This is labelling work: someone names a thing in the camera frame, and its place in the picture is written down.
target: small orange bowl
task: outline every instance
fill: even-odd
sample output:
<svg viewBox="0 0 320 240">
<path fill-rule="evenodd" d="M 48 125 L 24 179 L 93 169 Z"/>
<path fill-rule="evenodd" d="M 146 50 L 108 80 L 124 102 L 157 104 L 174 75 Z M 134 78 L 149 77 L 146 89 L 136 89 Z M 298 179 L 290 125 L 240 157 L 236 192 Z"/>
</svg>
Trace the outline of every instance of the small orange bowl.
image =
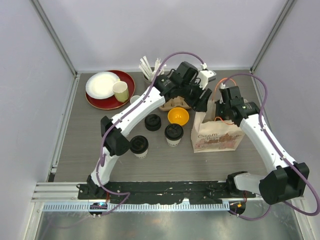
<svg viewBox="0 0 320 240">
<path fill-rule="evenodd" d="M 168 120 L 171 124 L 184 126 L 189 121 L 189 113 L 182 107 L 174 107 L 168 112 Z"/>
</svg>

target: red tray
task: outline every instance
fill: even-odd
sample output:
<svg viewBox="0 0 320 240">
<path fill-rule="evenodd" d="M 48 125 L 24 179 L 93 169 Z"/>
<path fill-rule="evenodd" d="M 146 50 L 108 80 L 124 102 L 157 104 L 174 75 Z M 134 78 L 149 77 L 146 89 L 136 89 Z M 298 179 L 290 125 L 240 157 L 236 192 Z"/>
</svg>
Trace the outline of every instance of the red tray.
<svg viewBox="0 0 320 240">
<path fill-rule="evenodd" d="M 132 79 L 132 77 L 128 73 L 124 71 L 119 71 L 119 70 L 110 70 L 109 72 L 117 74 L 117 76 L 120 78 L 120 81 L 126 82 L 129 90 L 129 98 L 126 102 L 119 102 L 114 95 L 106 99 L 95 99 L 93 97 L 90 97 L 86 92 L 85 93 L 86 100 L 89 102 L 90 105 L 92 105 L 97 109 L 112 110 L 112 109 L 120 108 L 123 105 L 125 105 L 127 102 L 129 102 L 130 98 L 134 95 L 136 90 L 135 81 Z"/>
</svg>

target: paper bag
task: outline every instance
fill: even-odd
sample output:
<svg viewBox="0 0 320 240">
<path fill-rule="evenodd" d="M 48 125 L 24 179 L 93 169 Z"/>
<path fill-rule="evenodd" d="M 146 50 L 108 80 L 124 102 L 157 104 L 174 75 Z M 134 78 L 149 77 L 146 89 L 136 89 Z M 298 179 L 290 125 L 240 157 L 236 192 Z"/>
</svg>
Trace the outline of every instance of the paper bag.
<svg viewBox="0 0 320 240">
<path fill-rule="evenodd" d="M 245 133 L 237 125 L 214 121 L 216 104 L 209 101 L 207 112 L 196 112 L 191 131 L 191 142 L 195 153 L 234 151 Z"/>
</svg>

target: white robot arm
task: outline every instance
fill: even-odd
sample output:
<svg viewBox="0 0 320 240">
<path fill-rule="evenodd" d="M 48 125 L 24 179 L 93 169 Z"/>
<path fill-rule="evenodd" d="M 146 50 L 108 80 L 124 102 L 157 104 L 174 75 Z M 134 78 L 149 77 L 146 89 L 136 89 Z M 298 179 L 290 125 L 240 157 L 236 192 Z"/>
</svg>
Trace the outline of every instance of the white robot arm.
<svg viewBox="0 0 320 240">
<path fill-rule="evenodd" d="M 309 168 L 305 163 L 297 163 L 280 145 L 264 117 L 259 120 L 260 109 L 254 102 L 244 102 L 238 86 L 220 89 L 222 101 L 216 104 L 216 117 L 232 120 L 250 138 L 266 167 L 267 176 L 236 172 L 228 175 L 228 189 L 249 191 L 261 195 L 266 203 L 273 205 L 302 196 L 306 183 L 283 160 L 285 158 L 307 179 Z M 283 153 L 281 156 L 275 147 Z"/>
<path fill-rule="evenodd" d="M 114 124 L 122 115 L 132 110 L 140 101 L 142 101 L 147 91 L 148 89 L 144 92 L 144 94 L 142 94 L 142 96 L 139 99 L 137 99 L 133 104 L 127 107 L 124 111 L 113 116 L 112 123 Z M 166 103 L 165 97 L 161 96 L 159 90 L 153 87 L 151 89 L 150 94 L 148 95 L 147 100 L 143 101 L 143 103 L 140 104 L 131 114 L 126 116 L 124 119 L 122 119 L 122 121 L 120 121 L 116 125 L 116 127 L 118 129 L 121 129 L 121 133 L 124 137 L 127 137 L 131 132 L 131 130 L 142 119 L 144 119 L 150 112 L 152 112 L 153 110 L 162 106 L 165 103 Z M 109 182 L 111 171 L 114 168 L 120 156 L 116 154 L 110 156 L 110 152 L 105 146 L 103 147 L 103 154 L 105 155 L 105 164 L 104 166 L 101 166 L 99 168 L 99 176 L 100 176 L 100 181 L 102 185 L 105 185 Z M 95 170 L 91 173 L 91 179 L 96 185 L 99 185 Z"/>
<path fill-rule="evenodd" d="M 105 138 L 102 149 L 105 157 L 103 164 L 100 165 L 98 163 L 96 169 L 88 176 L 87 185 L 90 192 L 97 198 L 105 193 L 100 186 L 109 182 L 110 174 L 118 158 L 130 148 L 130 143 L 126 137 L 150 112 L 178 96 L 183 97 L 184 101 L 193 110 L 206 112 L 208 99 L 212 91 L 205 88 L 208 82 L 215 78 L 216 73 L 213 71 L 207 69 L 198 71 L 190 63 L 182 62 L 170 76 L 159 75 L 151 90 L 148 88 L 139 99 L 124 111 L 116 114 L 111 119 L 107 116 L 102 118 L 102 136 L 112 125 L 116 126 Z"/>
<path fill-rule="evenodd" d="M 159 75 L 154 86 L 130 105 L 123 112 L 116 114 L 112 119 L 106 116 L 101 120 L 101 134 L 114 124 L 116 127 L 107 135 L 103 145 L 105 155 L 104 164 L 98 166 L 87 179 L 90 192 L 101 197 L 105 192 L 100 185 L 110 180 L 110 174 L 118 158 L 129 148 L 126 139 L 134 126 L 145 118 L 151 111 L 163 105 L 169 99 L 181 96 L 185 102 L 197 112 L 206 112 L 208 99 L 212 93 L 205 90 L 208 82 L 215 79 L 213 71 L 199 71 L 187 62 L 183 62 L 172 75 Z M 251 139 L 266 166 L 268 175 L 252 175 L 247 172 L 236 172 L 228 175 L 226 183 L 230 192 L 249 191 L 261 195 L 270 205 L 302 196 L 306 184 L 284 162 L 275 150 L 271 141 L 263 130 L 266 130 L 274 144 L 285 153 L 285 158 L 294 165 L 305 178 L 308 178 L 309 169 L 305 163 L 296 163 L 286 153 L 277 141 L 262 117 L 259 122 L 260 109 L 254 102 L 244 103 L 238 86 L 221 89 L 222 101 L 216 102 L 216 117 L 232 120 Z"/>
</svg>

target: black cup lid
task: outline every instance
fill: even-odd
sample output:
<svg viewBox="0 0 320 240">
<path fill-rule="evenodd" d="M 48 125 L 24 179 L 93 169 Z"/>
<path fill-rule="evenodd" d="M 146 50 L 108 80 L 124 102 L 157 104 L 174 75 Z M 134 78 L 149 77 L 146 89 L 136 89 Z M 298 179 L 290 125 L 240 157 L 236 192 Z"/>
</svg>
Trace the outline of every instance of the black cup lid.
<svg viewBox="0 0 320 240">
<path fill-rule="evenodd" d="M 161 118 L 157 114 L 150 114 L 144 119 L 144 125 L 149 131 L 157 131 L 161 128 Z"/>
<path fill-rule="evenodd" d="M 172 123 L 166 126 L 164 135 L 167 139 L 176 141 L 182 138 L 184 135 L 184 129 L 179 124 Z"/>
<path fill-rule="evenodd" d="M 130 141 L 130 144 L 131 144 L 130 150 L 134 154 L 142 154 L 149 147 L 148 139 L 140 135 L 133 137 Z"/>
</svg>

